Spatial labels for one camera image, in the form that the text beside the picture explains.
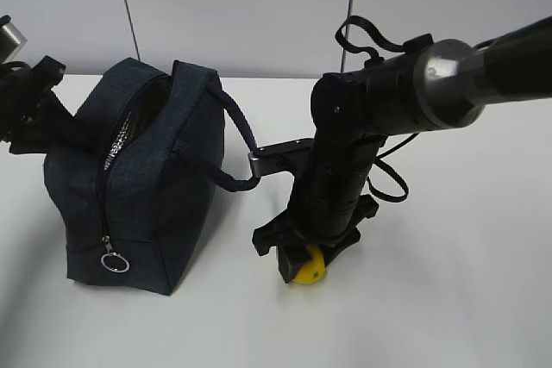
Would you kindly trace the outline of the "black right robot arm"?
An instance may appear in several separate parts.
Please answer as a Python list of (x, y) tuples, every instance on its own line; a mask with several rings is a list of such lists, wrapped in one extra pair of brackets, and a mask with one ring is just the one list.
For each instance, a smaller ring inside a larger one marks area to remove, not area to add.
[(381, 152), (389, 137), (464, 128), (488, 105), (551, 95), (549, 18), (476, 46), (429, 34), (395, 44), (366, 18), (350, 16), (346, 24), (363, 29), (372, 44), (361, 70), (326, 73), (315, 83), (315, 135), (249, 156), (257, 177), (293, 176), (286, 209), (252, 237), (259, 255), (276, 252), (286, 283), (315, 283), (359, 241), (359, 223), (374, 217), (385, 197), (362, 190), (373, 167), (390, 171)]

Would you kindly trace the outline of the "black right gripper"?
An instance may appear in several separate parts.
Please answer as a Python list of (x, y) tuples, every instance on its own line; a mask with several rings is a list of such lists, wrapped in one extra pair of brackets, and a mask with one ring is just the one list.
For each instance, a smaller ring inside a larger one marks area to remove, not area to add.
[(358, 225), (365, 219), (373, 218), (379, 205), (369, 195), (360, 197), (353, 214), (344, 230), (337, 236), (317, 236), (301, 231), (298, 225), (285, 210), (267, 225), (254, 230), (252, 242), (260, 256), (275, 246), (280, 276), (289, 284), (300, 269), (314, 258), (307, 246), (318, 246), (325, 261), (333, 261), (349, 247), (358, 243), (361, 233)]

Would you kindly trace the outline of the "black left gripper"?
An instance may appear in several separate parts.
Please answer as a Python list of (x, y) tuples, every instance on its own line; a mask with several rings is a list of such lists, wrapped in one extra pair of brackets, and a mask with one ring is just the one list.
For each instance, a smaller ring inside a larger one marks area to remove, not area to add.
[(47, 153), (50, 147), (97, 149), (96, 133), (73, 116), (53, 93), (66, 67), (46, 56), (35, 66), (1, 65), (1, 141), (12, 154)]

